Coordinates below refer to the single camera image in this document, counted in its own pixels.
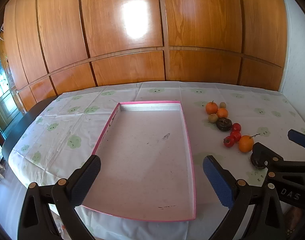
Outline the orange with long stem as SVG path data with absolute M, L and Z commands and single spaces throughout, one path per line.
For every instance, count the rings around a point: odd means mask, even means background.
M 258 136 L 259 134 L 255 135 L 242 135 L 239 142 L 238 142 L 238 148 L 239 151 L 242 153 L 248 153 L 252 150 L 254 145 L 254 138 Z

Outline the red tomato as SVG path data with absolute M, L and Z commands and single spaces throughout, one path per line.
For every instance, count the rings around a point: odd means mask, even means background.
M 228 136 L 225 137 L 225 139 L 223 140 L 223 144 L 227 147 L 227 148 L 231 148 L 235 145 L 235 140 L 234 137 Z
M 239 140 L 241 139 L 242 135 L 239 131 L 232 131 L 230 133 L 230 136 L 234 139 L 235 142 L 239 142 Z
M 232 125 L 232 131 L 240 132 L 240 131 L 241 131 L 241 125 L 238 124 L 238 123 L 234 123 L 234 124 Z

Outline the small orange tangerine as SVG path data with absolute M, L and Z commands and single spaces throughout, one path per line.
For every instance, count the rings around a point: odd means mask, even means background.
M 219 117 L 219 118 L 227 118 L 228 117 L 228 111 L 227 111 L 227 109 L 226 108 L 219 108 L 218 110 L 217 110 L 217 116 Z

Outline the orange with stem top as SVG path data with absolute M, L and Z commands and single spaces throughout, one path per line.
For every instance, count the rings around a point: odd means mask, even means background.
M 205 106 L 205 111 L 208 115 L 216 114 L 218 111 L 218 106 L 215 102 L 208 102 Z

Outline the dark brown fruit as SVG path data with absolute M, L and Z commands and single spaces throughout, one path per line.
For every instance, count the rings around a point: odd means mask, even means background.
M 222 132 L 227 132 L 232 129 L 233 123 L 228 118 L 218 118 L 216 121 L 217 128 Z
M 262 170 L 266 167 L 266 159 L 265 159 L 265 156 L 262 155 L 261 153 L 255 153 L 253 152 L 251 154 L 251 163 L 252 165 L 256 168 L 256 169 L 259 169 L 259 170 Z

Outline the dark brown fruit on cloth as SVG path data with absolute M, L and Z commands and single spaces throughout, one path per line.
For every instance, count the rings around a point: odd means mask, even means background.
M 227 132 L 232 129 L 233 123 L 228 118 L 218 118 L 216 121 L 217 128 L 222 132 Z

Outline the white cloud-print tablecloth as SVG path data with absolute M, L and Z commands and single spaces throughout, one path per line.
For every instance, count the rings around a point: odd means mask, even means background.
M 305 148 L 288 131 L 305 123 L 281 93 L 215 83 L 142 82 L 64 93 L 32 122 L 9 156 L 22 184 L 55 184 L 99 155 L 101 171 L 76 212 L 102 239 L 209 239 L 228 212 L 204 174 L 212 155 L 234 178 L 261 186 L 249 153 L 226 147 L 208 121 L 224 102 L 232 123 L 288 161 Z

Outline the pink cardboard tray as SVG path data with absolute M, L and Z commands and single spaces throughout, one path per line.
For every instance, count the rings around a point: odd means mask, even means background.
M 118 103 L 93 154 L 101 170 L 84 207 L 150 222 L 195 219 L 194 167 L 179 101 Z

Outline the glass door window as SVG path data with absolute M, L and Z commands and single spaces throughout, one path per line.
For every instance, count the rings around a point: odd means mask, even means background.
M 4 132 L 18 114 L 0 59 L 0 132 Z

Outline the wooden wall cabinet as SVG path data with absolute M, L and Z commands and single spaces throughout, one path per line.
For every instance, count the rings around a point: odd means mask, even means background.
M 284 0 L 2 0 L 0 48 L 16 104 L 143 81 L 278 90 Z

